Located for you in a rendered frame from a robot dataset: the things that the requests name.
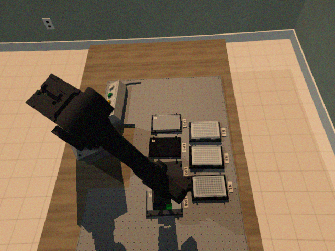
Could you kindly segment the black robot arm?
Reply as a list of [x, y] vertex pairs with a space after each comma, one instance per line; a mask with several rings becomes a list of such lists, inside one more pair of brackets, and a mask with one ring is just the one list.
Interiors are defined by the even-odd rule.
[[79, 151], [101, 146], [162, 198], [180, 204], [192, 191], [191, 176], [171, 177], [164, 162], [144, 156], [113, 127], [108, 117], [115, 108], [94, 89], [82, 92], [51, 73], [26, 103], [57, 124], [51, 131], [57, 137]]

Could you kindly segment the white plate lid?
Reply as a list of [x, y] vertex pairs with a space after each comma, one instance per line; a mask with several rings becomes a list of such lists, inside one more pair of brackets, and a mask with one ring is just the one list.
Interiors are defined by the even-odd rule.
[[221, 146], [192, 146], [192, 164], [222, 164]]

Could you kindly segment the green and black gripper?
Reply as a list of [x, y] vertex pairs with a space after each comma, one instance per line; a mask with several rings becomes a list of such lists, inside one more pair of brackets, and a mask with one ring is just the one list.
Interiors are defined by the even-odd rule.
[[152, 190], [153, 210], [172, 210], [171, 198], [162, 198], [161, 191]]

